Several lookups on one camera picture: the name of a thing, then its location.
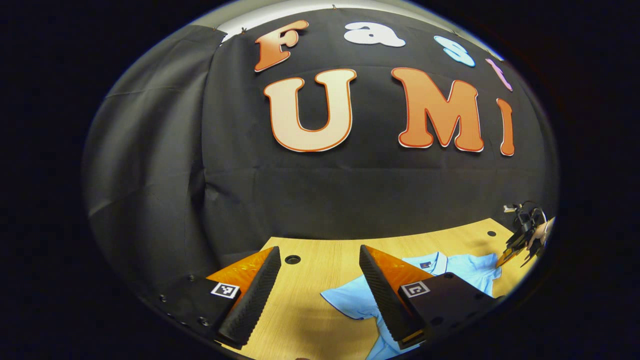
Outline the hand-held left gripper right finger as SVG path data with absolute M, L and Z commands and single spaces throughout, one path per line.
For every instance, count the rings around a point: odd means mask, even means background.
M 366 244 L 359 249 L 359 267 L 401 349 L 441 342 L 499 303 L 453 272 L 432 275 Z

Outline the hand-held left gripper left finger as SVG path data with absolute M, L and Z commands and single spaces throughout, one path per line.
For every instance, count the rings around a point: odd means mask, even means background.
M 190 276 L 160 291 L 160 312 L 199 337 L 240 350 L 249 342 L 281 269 L 278 246 L 208 276 Z

